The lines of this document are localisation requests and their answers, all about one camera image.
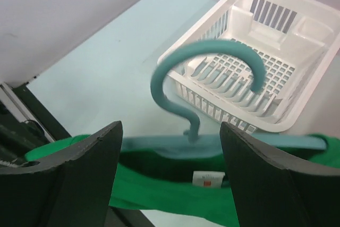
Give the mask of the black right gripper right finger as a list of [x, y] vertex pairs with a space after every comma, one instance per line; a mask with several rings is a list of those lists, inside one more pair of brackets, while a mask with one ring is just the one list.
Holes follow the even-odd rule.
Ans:
[[220, 140], [240, 226], [339, 226], [339, 139], [282, 150], [223, 123]]

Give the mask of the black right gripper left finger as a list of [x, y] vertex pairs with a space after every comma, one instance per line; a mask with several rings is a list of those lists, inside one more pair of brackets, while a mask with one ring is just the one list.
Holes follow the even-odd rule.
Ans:
[[46, 157], [1, 168], [1, 226], [104, 226], [122, 137], [115, 121]]

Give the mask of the green t shirt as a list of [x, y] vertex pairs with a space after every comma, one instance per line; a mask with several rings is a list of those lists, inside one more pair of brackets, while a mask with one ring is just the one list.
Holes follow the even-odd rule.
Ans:
[[[249, 134], [282, 150], [324, 151], [318, 134]], [[240, 226], [220, 135], [125, 137], [109, 204], [205, 218]]]

